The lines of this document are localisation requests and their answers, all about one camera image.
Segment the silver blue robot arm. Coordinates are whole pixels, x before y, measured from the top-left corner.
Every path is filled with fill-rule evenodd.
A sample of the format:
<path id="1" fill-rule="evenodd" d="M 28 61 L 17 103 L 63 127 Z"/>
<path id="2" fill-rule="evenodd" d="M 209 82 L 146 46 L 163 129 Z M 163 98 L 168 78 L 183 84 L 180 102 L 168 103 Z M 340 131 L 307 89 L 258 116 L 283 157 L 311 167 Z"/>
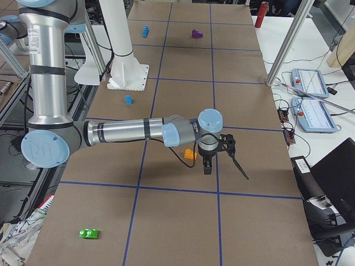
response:
<path id="1" fill-rule="evenodd" d="M 34 114 L 21 143 L 29 162 L 52 168 L 65 163 L 79 149 L 98 143 L 162 139 L 166 147 L 194 143 L 203 158 L 204 173 L 210 174 L 212 158 L 225 150 L 219 111 L 206 109 L 194 119 L 173 115 L 121 122 L 73 121 L 67 109 L 64 33 L 74 29 L 85 32 L 85 3 L 19 1 L 18 7 L 28 31 L 33 84 Z"/>

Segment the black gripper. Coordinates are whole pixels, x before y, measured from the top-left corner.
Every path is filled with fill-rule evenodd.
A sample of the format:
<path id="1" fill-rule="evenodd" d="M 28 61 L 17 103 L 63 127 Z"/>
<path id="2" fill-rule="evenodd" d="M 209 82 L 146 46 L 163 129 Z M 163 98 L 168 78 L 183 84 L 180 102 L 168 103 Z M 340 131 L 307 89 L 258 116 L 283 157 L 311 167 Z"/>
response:
<path id="1" fill-rule="evenodd" d="M 203 157 L 204 174 L 210 175 L 212 173 L 212 157 L 217 154 L 218 144 L 198 143 L 198 153 Z"/>

